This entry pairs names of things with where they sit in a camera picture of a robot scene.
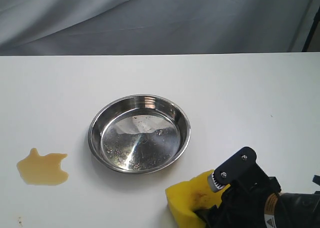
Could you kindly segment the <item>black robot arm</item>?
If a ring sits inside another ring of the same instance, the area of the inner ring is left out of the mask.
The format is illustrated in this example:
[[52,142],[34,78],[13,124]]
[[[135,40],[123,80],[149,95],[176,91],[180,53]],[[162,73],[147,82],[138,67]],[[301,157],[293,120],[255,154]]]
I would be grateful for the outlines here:
[[255,184],[248,192],[231,185],[220,205],[195,214],[207,228],[318,228],[320,193],[282,193],[271,177],[268,186]]

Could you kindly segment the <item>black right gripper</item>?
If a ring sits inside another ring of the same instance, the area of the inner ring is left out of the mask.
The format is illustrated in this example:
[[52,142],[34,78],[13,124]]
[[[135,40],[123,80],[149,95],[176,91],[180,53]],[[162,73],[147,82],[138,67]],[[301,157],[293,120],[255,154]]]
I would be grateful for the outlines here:
[[206,228],[277,228],[275,207],[280,191],[276,177],[249,183],[237,179],[222,194],[219,208],[214,205],[195,214]]

